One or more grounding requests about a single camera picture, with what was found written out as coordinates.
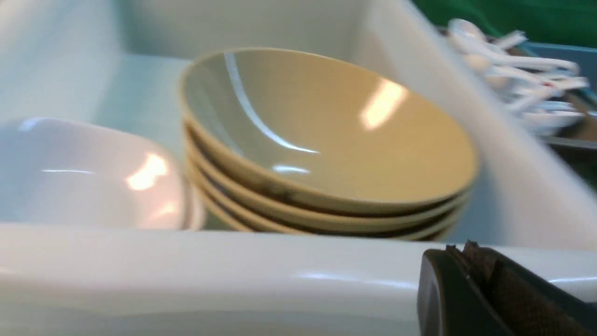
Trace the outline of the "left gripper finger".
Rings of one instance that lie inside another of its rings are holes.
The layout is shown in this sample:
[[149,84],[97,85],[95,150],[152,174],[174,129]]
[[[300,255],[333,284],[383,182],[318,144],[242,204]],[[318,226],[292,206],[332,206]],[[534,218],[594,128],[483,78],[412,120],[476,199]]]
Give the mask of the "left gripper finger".
[[468,241],[422,255],[423,336],[594,336],[596,306],[490,247]]

